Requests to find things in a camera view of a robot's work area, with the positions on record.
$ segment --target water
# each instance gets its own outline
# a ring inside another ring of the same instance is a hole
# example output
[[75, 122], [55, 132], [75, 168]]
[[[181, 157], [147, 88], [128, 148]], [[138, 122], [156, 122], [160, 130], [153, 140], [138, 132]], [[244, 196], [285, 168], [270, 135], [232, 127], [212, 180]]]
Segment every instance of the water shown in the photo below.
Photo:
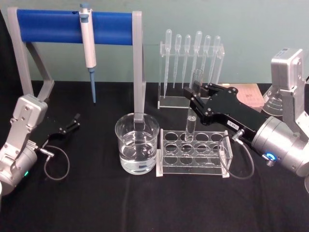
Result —
[[132, 131], [123, 136], [125, 144], [120, 144], [120, 163], [129, 173], [140, 175], [152, 170], [156, 159], [156, 139], [144, 131]]
[[188, 143], [193, 141], [196, 122], [197, 122], [196, 116], [188, 116], [187, 126], [185, 129], [185, 136], [184, 136], [184, 140]]

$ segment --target black table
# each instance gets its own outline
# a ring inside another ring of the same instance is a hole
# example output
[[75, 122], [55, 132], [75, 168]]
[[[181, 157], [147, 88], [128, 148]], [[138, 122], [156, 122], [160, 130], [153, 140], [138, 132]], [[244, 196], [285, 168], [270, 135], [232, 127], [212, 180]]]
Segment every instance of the black table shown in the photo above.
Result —
[[[262, 91], [269, 85], [260, 85]], [[89, 83], [57, 82], [48, 115], [68, 122], [81, 114], [81, 128], [61, 147], [71, 170], [62, 182], [46, 178], [45, 155], [9, 196], [3, 197], [1, 232], [308, 232], [309, 195], [304, 180], [279, 165], [266, 166], [253, 154], [256, 171], [246, 181], [203, 175], [150, 173], [133, 176], [119, 162], [116, 121], [133, 111], [132, 83], [97, 83], [97, 104]], [[0, 144], [18, 93], [0, 93]], [[165, 130], [184, 130], [184, 109], [156, 108], [157, 84], [147, 84], [145, 113]], [[221, 125], [197, 130], [224, 130]], [[250, 171], [244, 152], [233, 147], [231, 171]], [[65, 171], [57, 158], [53, 169]]]

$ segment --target green wall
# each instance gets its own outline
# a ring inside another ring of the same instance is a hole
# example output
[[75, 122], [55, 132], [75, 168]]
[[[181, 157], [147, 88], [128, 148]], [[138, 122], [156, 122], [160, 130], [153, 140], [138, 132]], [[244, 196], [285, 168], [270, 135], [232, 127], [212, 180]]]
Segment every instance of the green wall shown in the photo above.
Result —
[[[145, 74], [157, 82], [159, 43], [166, 29], [183, 36], [201, 30], [221, 36], [225, 59], [220, 82], [269, 83], [271, 58], [283, 47], [307, 49], [308, 0], [90, 0], [94, 11], [143, 11]], [[28, 9], [78, 10], [77, 0], [0, 0], [2, 13]], [[88, 81], [81, 44], [41, 43], [39, 48], [55, 80]], [[133, 80], [132, 48], [96, 45], [97, 81]], [[32, 79], [41, 77], [29, 59]]]

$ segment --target blue bar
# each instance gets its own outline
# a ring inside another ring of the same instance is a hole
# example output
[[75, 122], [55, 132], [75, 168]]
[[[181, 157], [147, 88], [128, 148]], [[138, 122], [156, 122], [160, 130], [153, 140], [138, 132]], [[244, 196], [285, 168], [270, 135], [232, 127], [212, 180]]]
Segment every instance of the blue bar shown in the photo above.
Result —
[[[17, 10], [23, 42], [82, 44], [78, 11]], [[132, 45], [132, 14], [93, 12], [96, 44]]]

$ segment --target pipette holder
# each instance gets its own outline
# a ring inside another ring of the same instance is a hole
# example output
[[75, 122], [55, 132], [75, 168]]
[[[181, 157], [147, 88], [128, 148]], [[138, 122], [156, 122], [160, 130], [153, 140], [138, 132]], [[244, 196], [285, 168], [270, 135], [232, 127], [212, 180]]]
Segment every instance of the pipette holder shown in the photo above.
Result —
[[[165, 76], [165, 61], [166, 61], [166, 50], [165, 44], [163, 42], [160, 43], [160, 63], [159, 63], [159, 87], [158, 87], [158, 109], [160, 107], [166, 108], [188, 108], [189, 100], [183, 96], [183, 88], [182, 88], [182, 74], [183, 74], [183, 60], [185, 57], [184, 45], [181, 45], [179, 50], [179, 58], [178, 58], [178, 66], [177, 66], [177, 75], [176, 75], [176, 84], [175, 88], [173, 88], [173, 73], [174, 73], [174, 60], [176, 51], [174, 49], [175, 44], [172, 44], [169, 56], [169, 75], [168, 75], [168, 87], [166, 91], [166, 95], [164, 97], [164, 76]], [[202, 60], [204, 57], [204, 46], [200, 46], [199, 52], [197, 55], [197, 64], [195, 69], [201, 69]], [[223, 63], [223, 59], [225, 56], [225, 51], [223, 44], [220, 44], [219, 50], [215, 53], [215, 63], [213, 72], [211, 75], [211, 82], [217, 84], [220, 77], [221, 67]], [[213, 46], [209, 47], [208, 56], [206, 59], [203, 83], [207, 83], [209, 81], [209, 73], [211, 67], [211, 60], [214, 56]], [[185, 78], [184, 78], [184, 87], [189, 86], [190, 77], [192, 75], [192, 63], [194, 57], [194, 45], [190, 46], [188, 61], [186, 66]]]
[[[227, 135], [224, 132], [196, 131], [193, 142], [184, 140], [184, 131], [163, 130], [160, 132], [161, 149], [157, 153], [156, 176], [163, 174], [207, 174], [229, 177], [220, 163], [217, 149], [218, 140]], [[233, 153], [228, 138], [223, 139], [220, 155], [227, 168], [232, 162]]]

